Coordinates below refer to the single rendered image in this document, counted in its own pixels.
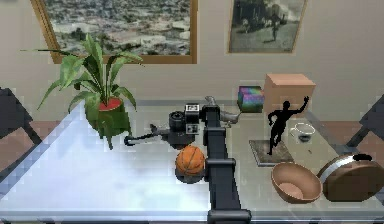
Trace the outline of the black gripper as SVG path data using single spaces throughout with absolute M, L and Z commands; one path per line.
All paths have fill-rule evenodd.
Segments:
M 138 137 L 126 136 L 124 144 L 134 146 L 137 144 L 151 142 L 155 137 L 163 136 L 163 140 L 168 142 L 171 147 L 181 150 L 195 141 L 194 134 L 186 132 L 185 114 L 181 111 L 174 111 L 169 114 L 169 128 L 160 129 L 154 124 L 150 124 L 152 133 Z

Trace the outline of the orange basketball alarm clock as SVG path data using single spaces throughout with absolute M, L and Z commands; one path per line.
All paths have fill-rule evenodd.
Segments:
M 203 178 L 205 155 L 199 147 L 188 145 L 177 155 L 175 166 L 175 174 L 180 181 L 197 183 Z

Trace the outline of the green house plant in pot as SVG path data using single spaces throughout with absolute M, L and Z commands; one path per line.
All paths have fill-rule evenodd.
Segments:
M 123 132 L 132 133 L 123 97 L 129 100 L 134 109 L 137 108 L 133 94 L 126 87 L 116 84 L 116 77 L 125 64 L 142 66 L 143 59 L 137 54 L 122 51 L 109 56 L 107 63 L 104 63 L 102 47 L 90 34 L 86 35 L 82 45 L 86 50 L 85 56 L 59 49 L 41 49 L 41 52 L 60 54 L 62 61 L 59 78 L 49 86 L 37 109 L 41 108 L 54 89 L 75 87 L 79 93 L 71 100 L 68 112 L 71 112 L 75 103 L 84 101 L 86 120 L 101 139 L 107 139 L 108 147 L 112 150 L 114 136 Z

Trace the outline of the grey curved figurine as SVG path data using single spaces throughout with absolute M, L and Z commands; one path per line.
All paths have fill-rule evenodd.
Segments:
M 217 106 L 216 100 L 213 96 L 206 96 L 205 100 L 209 105 Z M 234 114 L 224 110 L 220 111 L 220 121 L 225 124 L 226 128 L 230 128 L 233 124 L 237 124 L 239 121 L 240 113 Z

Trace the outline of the glass top table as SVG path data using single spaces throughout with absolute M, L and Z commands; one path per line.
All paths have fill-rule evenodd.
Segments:
M 227 131 L 236 160 L 242 207 L 255 221 L 380 221 L 384 205 L 309 204 L 282 200 L 271 170 L 257 165 L 249 142 L 269 135 L 262 114 L 244 114 Z M 0 220 L 18 221 L 203 221 L 210 208 L 209 186 L 180 182 L 176 150 L 161 140 L 127 147 L 120 136 L 102 140 L 76 106 L 44 142 L 0 183 Z

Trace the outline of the multicoloured cube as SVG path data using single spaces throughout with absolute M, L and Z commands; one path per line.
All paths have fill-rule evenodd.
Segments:
M 264 104 L 264 91 L 260 86 L 240 86 L 237 104 L 242 113 L 261 113 Z

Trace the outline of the wood framed landscape picture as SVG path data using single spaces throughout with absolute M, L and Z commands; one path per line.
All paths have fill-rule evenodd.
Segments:
M 105 57 L 135 53 L 146 64 L 197 62 L 198 0 L 29 0 L 52 61 L 81 55 L 87 34 Z

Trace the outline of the black figure statue on base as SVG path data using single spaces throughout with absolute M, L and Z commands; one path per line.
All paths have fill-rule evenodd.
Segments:
M 270 130 L 268 140 L 250 140 L 251 151 L 259 167 L 273 167 L 281 162 L 293 162 L 294 159 L 282 141 L 287 121 L 296 114 L 304 111 L 309 102 L 309 97 L 304 97 L 304 103 L 299 109 L 290 109 L 288 100 L 283 102 L 282 109 L 276 109 L 267 116 Z

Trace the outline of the black chair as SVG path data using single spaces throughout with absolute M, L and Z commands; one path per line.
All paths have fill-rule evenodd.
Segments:
M 30 125 L 32 121 L 33 118 L 14 93 L 9 88 L 0 87 L 0 139 L 3 139 L 17 129 L 22 128 L 33 142 L 33 146 L 28 151 L 0 172 L 0 177 L 8 175 L 42 142 L 42 139 Z
M 364 146 L 361 150 L 359 145 L 370 134 L 374 134 L 377 138 L 384 141 L 384 94 L 372 105 L 372 107 L 362 116 L 360 129 L 346 143 L 349 153 L 370 154 L 372 157 L 384 157 L 384 149 L 382 145 L 379 147 L 371 145 L 371 148 Z

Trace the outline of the brown cardboard box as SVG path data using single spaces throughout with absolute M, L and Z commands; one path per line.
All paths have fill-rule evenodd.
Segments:
M 281 109 L 284 101 L 289 101 L 290 109 L 299 109 L 304 97 L 311 97 L 316 84 L 304 74 L 267 74 L 264 84 L 264 105 L 266 115 Z

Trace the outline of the clear glass cup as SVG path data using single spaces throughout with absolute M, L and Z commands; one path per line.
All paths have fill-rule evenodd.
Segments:
M 297 143 L 308 143 L 315 132 L 315 128 L 308 123 L 296 123 L 290 129 L 290 134 Z

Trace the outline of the brown bowl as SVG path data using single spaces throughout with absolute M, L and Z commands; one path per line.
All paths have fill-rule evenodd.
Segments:
M 317 200 L 323 190 L 319 178 L 306 167 L 282 162 L 271 171 L 271 182 L 278 195 L 291 204 L 307 204 Z

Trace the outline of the framed grey figure picture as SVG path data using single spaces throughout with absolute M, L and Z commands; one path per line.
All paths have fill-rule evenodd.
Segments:
M 308 0 L 233 0 L 229 53 L 292 53 Z

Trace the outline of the brown round pan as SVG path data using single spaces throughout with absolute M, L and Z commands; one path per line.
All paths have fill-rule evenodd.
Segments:
M 317 174 L 332 202 L 362 202 L 384 187 L 384 168 L 368 154 L 347 154 L 329 161 Z

